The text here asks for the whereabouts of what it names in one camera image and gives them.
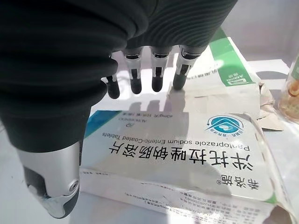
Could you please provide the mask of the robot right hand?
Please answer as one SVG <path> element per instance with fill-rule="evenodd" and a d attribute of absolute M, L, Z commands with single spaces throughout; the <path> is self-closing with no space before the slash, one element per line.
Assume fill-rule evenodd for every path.
<path fill-rule="evenodd" d="M 28 189 L 54 218 L 79 195 L 91 107 L 120 95 L 124 54 L 131 91 L 141 92 L 141 56 L 151 48 L 152 89 L 179 46 L 175 90 L 226 19 L 234 0 L 3 0 L 0 3 L 0 120 L 17 149 Z"/>

